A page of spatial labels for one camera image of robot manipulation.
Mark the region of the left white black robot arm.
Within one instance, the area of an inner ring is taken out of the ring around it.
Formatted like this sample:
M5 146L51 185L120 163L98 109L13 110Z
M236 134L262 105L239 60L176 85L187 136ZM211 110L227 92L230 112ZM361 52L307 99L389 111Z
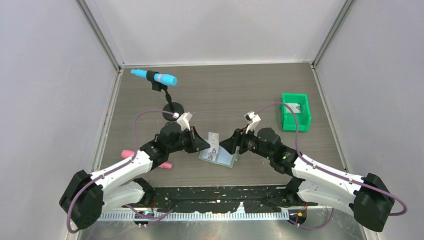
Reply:
M59 200L66 213L67 230L74 234L86 229L102 213L120 206L138 203L148 207L154 190L139 177L141 174L164 164L172 153L191 154L209 147L194 126L183 129L176 122L168 122L154 139L120 162L91 173L76 172Z

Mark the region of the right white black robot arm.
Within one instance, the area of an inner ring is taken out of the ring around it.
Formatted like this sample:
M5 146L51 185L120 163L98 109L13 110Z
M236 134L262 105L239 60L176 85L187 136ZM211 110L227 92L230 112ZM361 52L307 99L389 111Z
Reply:
M363 227L382 232L395 200L387 196L383 180L373 174L366 176L343 172L297 151L281 142L269 127L257 134L237 128L219 145L228 153L250 151L269 160L278 173L292 179L287 184L285 198L291 205L301 202L325 205L351 215Z

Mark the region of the mint green card holder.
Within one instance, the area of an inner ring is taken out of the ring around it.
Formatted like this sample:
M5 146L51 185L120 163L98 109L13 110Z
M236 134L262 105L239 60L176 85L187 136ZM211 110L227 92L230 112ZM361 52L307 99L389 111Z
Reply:
M223 149L222 147L219 147L219 153L217 155L216 161L208 161L206 159L203 158L204 154L205 154L205 150L201 151L199 154L199 159L212 163L212 164L216 164L216 165L220 165L223 167L227 167L227 168L232 168L234 163L236 161L238 161L239 159L239 155L238 154L233 154L230 155L225 149Z

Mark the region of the silver VIP card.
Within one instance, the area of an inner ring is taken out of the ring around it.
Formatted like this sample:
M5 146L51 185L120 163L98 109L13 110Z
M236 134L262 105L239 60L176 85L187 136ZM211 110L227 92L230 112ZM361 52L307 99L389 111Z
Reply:
M300 114L302 111L301 105L299 103L287 103L287 106L295 113Z
M219 134L215 132L208 133L208 143L210 144L210 148L205 150L205 153L219 153Z
M205 159L205 160L207 160L207 161L216 162L217 161L217 156L218 156L217 153L206 152L202 158Z

